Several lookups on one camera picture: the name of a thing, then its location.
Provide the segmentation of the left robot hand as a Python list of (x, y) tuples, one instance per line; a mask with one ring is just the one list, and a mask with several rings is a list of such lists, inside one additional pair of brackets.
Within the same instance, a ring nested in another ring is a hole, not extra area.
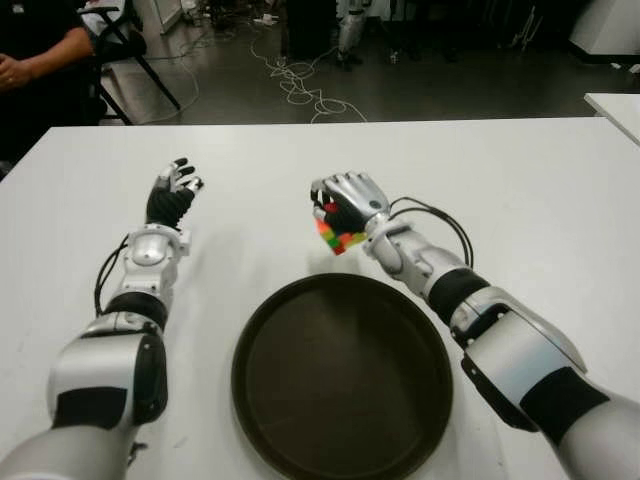
[(174, 160), (160, 172), (152, 185), (145, 223), (176, 229), (203, 187), (203, 180), (195, 174), (195, 167), (187, 158)]

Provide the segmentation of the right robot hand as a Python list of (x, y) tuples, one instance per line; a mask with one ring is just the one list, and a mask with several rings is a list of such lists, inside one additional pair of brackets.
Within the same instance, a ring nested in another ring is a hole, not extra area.
[(390, 204), (366, 173), (338, 173), (312, 182), (313, 214), (337, 233), (360, 233), (375, 218), (388, 219)]

